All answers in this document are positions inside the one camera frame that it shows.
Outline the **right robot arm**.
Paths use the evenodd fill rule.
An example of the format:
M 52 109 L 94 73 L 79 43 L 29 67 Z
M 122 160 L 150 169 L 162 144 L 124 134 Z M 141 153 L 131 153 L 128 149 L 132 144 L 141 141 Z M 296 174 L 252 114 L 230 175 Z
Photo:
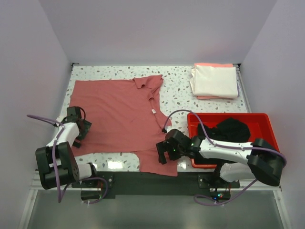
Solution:
M 209 139 L 205 136 L 187 137 L 181 131 L 169 131 L 165 140 L 156 144 L 158 160 L 166 164 L 182 156 L 197 157 L 212 164 L 217 160 L 213 184 L 224 187 L 239 179 L 256 179 L 261 183 L 276 187 L 280 184 L 286 159 L 268 142 L 257 138 L 254 142 L 233 143 Z

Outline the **pink polo shirt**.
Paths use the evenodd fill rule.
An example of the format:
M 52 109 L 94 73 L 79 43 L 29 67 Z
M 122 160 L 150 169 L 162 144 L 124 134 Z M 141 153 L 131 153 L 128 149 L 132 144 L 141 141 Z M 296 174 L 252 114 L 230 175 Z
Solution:
M 162 75 L 131 80 L 76 81 L 70 106 L 85 110 L 91 127 L 75 156 L 91 153 L 134 153 L 140 171 L 178 175 L 177 163 L 158 161 L 156 144 L 163 141 L 164 123 L 171 125 L 160 110 Z

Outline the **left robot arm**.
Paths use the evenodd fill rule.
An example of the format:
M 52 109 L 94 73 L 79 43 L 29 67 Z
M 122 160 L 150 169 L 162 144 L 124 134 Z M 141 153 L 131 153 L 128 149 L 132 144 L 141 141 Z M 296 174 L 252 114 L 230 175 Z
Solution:
M 93 163 L 78 165 L 72 147 L 80 148 L 91 122 L 86 120 L 85 110 L 79 106 L 67 108 L 62 121 L 41 118 L 58 128 L 54 138 L 35 152 L 41 185 L 51 189 L 57 185 L 69 185 L 82 180 L 88 187 L 98 184 L 99 176 Z

